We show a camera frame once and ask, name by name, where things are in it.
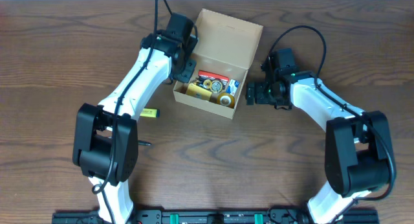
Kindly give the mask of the red stapler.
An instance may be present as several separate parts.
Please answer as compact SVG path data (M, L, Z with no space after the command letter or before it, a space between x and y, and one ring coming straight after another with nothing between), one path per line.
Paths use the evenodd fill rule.
M229 81L229 78L220 74L211 73L207 71L199 71L198 75L200 78L203 79L209 79L209 80L220 80L223 83L227 83Z

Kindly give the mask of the blue white staples box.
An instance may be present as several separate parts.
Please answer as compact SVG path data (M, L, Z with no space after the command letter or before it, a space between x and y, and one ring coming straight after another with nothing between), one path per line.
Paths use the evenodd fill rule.
M240 82L238 80L231 79L228 82L228 86L226 88L226 93L228 93L232 96L235 96L239 86L240 86Z

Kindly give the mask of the yellow spiral notepad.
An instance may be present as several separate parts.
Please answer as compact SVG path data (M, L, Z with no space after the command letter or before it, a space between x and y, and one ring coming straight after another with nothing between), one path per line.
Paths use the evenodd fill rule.
M202 87L200 87L196 84L193 84L193 83L188 85L188 88L186 90L186 94L188 96L192 96L192 97L195 97L195 98L198 98L198 99L201 99L201 100L207 100L207 101L209 101L211 96L212 96L211 91L209 91L205 88L202 88Z

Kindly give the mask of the yellow clear tape roll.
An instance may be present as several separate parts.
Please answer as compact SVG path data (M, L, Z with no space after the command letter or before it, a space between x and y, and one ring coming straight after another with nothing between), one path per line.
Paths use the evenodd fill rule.
M235 98L233 95L229 93L221 93L217 97L217 104L220 104L224 107L234 108L235 106Z

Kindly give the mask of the orange black correction tape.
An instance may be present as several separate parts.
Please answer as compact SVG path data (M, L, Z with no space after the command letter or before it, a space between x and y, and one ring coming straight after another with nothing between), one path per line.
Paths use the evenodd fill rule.
M221 93L222 91L224 91L225 85L221 80L218 79L201 79L201 80L196 80L194 81L194 83L196 85L198 85L199 87L209 90L214 94L218 94Z

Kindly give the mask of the brown cardboard box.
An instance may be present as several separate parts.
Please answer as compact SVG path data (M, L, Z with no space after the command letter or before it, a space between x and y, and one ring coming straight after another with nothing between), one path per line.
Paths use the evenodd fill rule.
M175 100L232 119L259 45L263 26L207 9L201 10L196 26L199 42L191 54L191 59L197 64L188 83L175 83L173 88ZM234 108L217 104L217 97L226 92L229 81L224 83L224 91L218 94L212 93L209 101L186 94L189 84L203 79L199 77L199 71L220 74L228 77L229 81L234 79L240 82L234 96Z

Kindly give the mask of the yellow highlighter marker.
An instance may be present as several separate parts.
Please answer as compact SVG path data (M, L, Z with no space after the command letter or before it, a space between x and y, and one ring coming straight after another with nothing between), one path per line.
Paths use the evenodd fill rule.
M160 116L159 109L144 108L141 113L141 117L158 118Z

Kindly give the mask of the black pen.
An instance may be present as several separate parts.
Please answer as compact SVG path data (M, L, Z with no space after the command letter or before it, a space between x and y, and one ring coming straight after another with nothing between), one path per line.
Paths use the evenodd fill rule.
M142 146L152 146L152 143L139 140L138 141L138 145L142 145Z

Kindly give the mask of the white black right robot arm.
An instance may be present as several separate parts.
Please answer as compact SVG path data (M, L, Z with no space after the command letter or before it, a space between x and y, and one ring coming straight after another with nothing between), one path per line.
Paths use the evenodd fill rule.
M297 107L325 132L326 183L298 212L298 223L363 221L352 215L359 201L382 200L392 191L397 169L387 117L348 104L313 73L278 75L247 85L246 100L282 109Z

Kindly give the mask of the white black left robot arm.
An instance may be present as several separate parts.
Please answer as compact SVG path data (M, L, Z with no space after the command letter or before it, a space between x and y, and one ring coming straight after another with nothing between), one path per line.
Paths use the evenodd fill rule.
M164 80L189 80L195 67L190 55L197 42L193 34L150 34L114 91L96 106L84 103L79 108L72 161L93 185L100 206L98 223L131 220L135 208L128 179L138 159L138 119Z

